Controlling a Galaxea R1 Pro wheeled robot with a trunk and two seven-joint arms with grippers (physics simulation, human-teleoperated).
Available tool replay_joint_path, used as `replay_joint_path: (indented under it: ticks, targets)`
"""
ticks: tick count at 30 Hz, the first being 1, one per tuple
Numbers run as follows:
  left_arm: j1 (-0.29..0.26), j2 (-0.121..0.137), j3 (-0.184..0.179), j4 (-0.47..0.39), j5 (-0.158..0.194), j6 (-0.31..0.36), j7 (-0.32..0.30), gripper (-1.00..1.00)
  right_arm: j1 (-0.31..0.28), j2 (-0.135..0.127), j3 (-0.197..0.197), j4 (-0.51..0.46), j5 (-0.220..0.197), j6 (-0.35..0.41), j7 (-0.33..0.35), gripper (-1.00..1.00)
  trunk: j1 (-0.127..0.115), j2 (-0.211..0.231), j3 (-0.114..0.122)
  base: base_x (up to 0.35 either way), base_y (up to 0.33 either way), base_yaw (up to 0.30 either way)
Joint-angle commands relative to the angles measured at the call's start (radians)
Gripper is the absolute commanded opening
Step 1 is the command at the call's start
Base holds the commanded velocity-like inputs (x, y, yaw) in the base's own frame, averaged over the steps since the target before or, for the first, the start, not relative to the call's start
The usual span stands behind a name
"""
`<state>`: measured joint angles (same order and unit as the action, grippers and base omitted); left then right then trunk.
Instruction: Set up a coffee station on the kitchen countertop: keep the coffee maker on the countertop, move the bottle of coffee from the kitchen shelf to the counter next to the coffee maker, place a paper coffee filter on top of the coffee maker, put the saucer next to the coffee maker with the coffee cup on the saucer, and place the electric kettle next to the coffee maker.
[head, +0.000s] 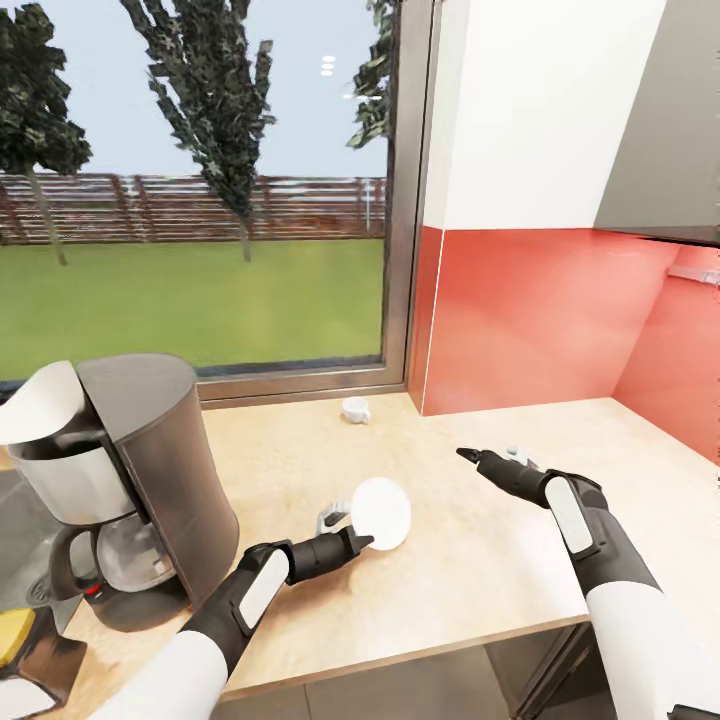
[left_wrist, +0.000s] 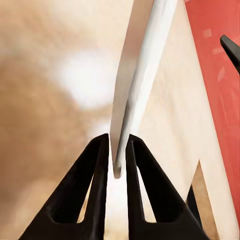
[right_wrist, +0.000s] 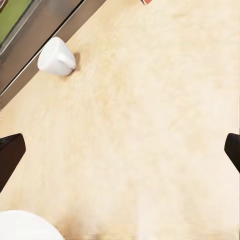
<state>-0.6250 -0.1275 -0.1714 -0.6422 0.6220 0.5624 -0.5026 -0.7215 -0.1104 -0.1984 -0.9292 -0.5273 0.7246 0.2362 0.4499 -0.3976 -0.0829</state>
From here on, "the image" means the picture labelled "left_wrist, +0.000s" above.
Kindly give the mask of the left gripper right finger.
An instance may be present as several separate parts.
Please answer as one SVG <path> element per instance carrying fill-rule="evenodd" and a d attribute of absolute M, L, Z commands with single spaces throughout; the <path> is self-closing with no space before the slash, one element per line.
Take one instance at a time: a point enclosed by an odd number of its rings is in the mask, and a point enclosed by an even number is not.
<path fill-rule="evenodd" d="M 144 141 L 131 133 L 125 161 L 129 240 L 210 240 Z M 137 167 L 156 223 L 145 220 Z"/>

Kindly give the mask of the saucer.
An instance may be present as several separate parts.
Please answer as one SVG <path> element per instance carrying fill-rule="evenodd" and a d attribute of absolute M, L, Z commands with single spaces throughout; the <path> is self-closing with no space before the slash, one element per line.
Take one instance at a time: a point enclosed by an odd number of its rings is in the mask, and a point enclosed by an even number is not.
<path fill-rule="evenodd" d="M 177 0 L 133 0 L 116 74 L 109 141 L 115 179 L 126 168 L 130 134 L 137 135 Z"/>

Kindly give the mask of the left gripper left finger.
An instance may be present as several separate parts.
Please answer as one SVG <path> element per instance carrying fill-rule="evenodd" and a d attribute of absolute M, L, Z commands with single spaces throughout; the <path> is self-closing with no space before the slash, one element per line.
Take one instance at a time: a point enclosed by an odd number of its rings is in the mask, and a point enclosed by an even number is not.
<path fill-rule="evenodd" d="M 110 135 L 95 137 L 19 240 L 104 240 Z M 77 223 L 88 189 L 84 220 Z"/>

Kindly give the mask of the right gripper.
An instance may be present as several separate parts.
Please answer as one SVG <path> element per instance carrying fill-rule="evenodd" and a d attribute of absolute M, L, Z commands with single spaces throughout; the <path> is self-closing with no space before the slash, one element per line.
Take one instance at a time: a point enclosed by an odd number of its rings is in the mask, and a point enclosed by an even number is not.
<path fill-rule="evenodd" d="M 224 48 L 233 66 L 240 74 L 240 46 L 226 35 L 220 37 L 220 44 Z"/>

